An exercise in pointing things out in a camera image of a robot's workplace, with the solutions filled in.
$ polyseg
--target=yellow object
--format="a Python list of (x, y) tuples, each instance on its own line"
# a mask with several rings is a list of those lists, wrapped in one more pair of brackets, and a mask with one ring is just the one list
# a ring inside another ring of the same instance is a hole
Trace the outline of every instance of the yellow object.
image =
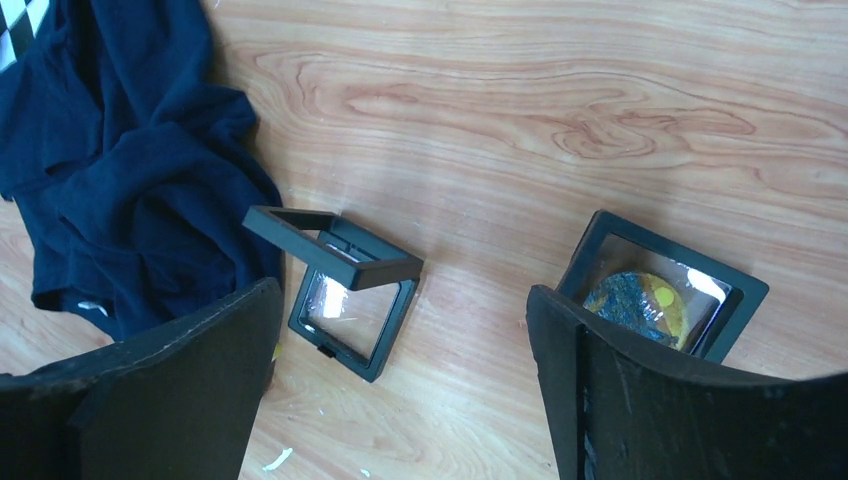
[(674, 292), (668, 288), (660, 287), (654, 291), (654, 295), (657, 297), (657, 303), (663, 308), (674, 303)]

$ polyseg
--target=navy blue cloth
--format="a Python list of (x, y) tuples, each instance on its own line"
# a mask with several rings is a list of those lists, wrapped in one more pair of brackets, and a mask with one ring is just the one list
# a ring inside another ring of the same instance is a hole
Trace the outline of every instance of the navy blue cloth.
[(37, 307), (122, 340), (281, 278), (241, 227), (280, 195), (240, 143), (246, 96), (205, 80), (212, 47), (197, 0), (53, 0), (0, 74), (0, 193), (35, 247)]

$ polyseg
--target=wood grain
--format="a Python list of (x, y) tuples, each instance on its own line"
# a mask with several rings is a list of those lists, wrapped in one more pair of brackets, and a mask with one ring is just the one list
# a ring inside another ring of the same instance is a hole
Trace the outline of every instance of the wood grain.
[[(376, 384), (284, 336), (243, 478), (556, 478), (524, 300), (599, 208), (771, 285), (727, 365), (848, 368), (844, 2), (205, 3), (288, 205), (427, 262)], [(0, 208), (0, 366), (100, 345), (32, 309), (31, 247)]]

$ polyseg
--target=black plastic frame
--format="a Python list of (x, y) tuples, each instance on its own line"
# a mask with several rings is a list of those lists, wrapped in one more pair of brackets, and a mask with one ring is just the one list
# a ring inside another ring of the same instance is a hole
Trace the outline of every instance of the black plastic frame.
[[(289, 328), (318, 350), (373, 382), (380, 376), (418, 289), (424, 261), (369, 230), (330, 212), (253, 206), (244, 226), (307, 264), (303, 283), (289, 316)], [(315, 239), (305, 231), (317, 230)], [(370, 357), (365, 357), (316, 323), (309, 321), (309, 299), (321, 275), (351, 291), (398, 284)]]
[(598, 210), (586, 227), (557, 292), (569, 299), (575, 298), (595, 264), (601, 245), (610, 235), (621, 237), (730, 285), (731, 291), (727, 300), (719, 306), (695, 345), (687, 352), (705, 360), (721, 363), (768, 294), (768, 285), (618, 215)]

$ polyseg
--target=white debris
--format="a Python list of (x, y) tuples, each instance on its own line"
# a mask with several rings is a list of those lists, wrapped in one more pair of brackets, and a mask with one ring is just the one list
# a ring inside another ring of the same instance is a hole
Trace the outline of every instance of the white debris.
[(289, 459), (289, 457), (291, 456), (292, 452), (294, 452), (294, 449), (293, 449), (293, 448), (287, 448), (287, 449), (283, 450), (283, 453), (281, 453), (281, 454), (280, 454), (280, 456), (279, 456), (279, 457), (277, 457), (277, 459), (276, 459), (276, 460), (274, 460), (274, 462), (273, 462), (273, 463), (271, 463), (271, 464), (269, 464), (269, 465), (265, 465), (264, 467), (262, 467), (262, 470), (264, 470), (264, 471), (266, 471), (266, 472), (270, 472), (270, 471), (272, 471), (272, 470), (276, 470), (277, 468), (279, 468), (279, 467), (280, 467), (280, 465), (282, 465), (282, 464), (283, 464), (283, 462), (285, 462), (286, 460), (288, 460), (288, 459)]

